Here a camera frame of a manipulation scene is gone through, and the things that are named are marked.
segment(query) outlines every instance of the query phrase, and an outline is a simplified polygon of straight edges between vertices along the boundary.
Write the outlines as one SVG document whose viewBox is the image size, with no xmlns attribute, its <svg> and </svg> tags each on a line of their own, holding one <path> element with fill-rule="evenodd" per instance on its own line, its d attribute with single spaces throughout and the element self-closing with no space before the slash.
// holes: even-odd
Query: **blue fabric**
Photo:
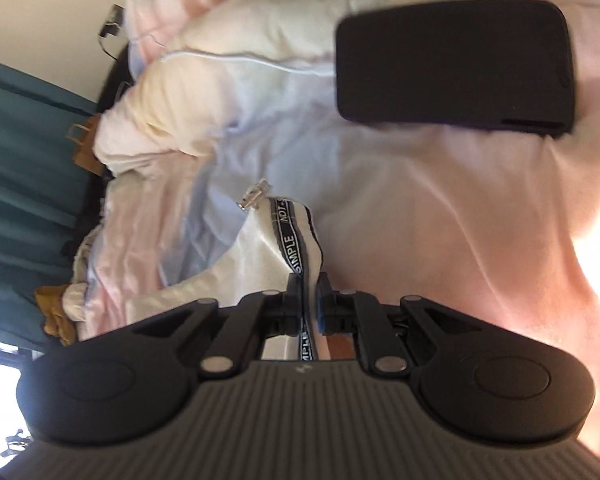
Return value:
<svg viewBox="0 0 600 480">
<path fill-rule="evenodd" d="M 71 263 L 60 255 L 80 211 L 88 173 L 66 138 L 95 104 L 0 65 L 0 341 L 40 351 L 53 340 L 33 291 L 61 285 Z"/>
</svg>

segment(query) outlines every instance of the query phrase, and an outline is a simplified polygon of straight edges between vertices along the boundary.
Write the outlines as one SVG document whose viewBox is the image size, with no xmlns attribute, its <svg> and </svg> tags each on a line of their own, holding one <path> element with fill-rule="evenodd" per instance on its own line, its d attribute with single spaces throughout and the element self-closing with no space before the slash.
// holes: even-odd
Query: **wall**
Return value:
<svg viewBox="0 0 600 480">
<path fill-rule="evenodd" d="M 97 34 L 110 6 L 123 3 L 0 0 L 0 63 L 95 101 L 112 63 Z"/>
</svg>

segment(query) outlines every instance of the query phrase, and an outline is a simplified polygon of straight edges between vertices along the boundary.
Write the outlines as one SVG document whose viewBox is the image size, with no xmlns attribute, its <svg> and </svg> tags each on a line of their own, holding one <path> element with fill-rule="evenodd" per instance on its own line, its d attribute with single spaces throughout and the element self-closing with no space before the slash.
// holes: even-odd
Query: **teal curtain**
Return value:
<svg viewBox="0 0 600 480">
<path fill-rule="evenodd" d="M 88 174 L 66 138 L 95 104 L 0 65 L 0 341 L 45 351 L 53 340 L 33 291 L 71 278 L 60 255 Z"/>
</svg>

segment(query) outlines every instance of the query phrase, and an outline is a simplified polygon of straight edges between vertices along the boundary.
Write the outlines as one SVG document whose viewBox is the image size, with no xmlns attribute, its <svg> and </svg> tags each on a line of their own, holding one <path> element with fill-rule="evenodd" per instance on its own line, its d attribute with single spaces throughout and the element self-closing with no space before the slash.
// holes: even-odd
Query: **bedding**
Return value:
<svg viewBox="0 0 600 480">
<path fill-rule="evenodd" d="M 334 287 L 387 303 L 421 294 L 579 358 L 596 383 L 580 439 L 600 456 L 600 0 L 551 0 L 570 28 L 578 96 L 559 140 L 372 128 L 338 115 L 328 76 L 160 60 L 200 49 L 328 66 L 341 17 L 419 1 L 129 0 L 133 32 L 166 47 L 134 44 L 146 69 L 96 138 L 120 177 L 94 247 L 90 334 L 142 317 L 134 306 L 219 261 L 245 222 L 235 202 L 266 177 L 311 208 Z"/>
</svg>

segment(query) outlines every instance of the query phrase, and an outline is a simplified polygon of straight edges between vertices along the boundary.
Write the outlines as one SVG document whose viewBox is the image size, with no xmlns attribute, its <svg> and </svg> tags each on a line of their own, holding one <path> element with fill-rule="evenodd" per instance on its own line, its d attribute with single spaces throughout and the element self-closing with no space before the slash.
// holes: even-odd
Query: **brown cloth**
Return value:
<svg viewBox="0 0 600 480">
<path fill-rule="evenodd" d="M 64 346 L 77 340 L 74 323 L 62 308 L 62 295 L 69 285 L 41 286 L 34 292 L 36 303 L 45 316 L 45 333 L 59 337 Z"/>
</svg>

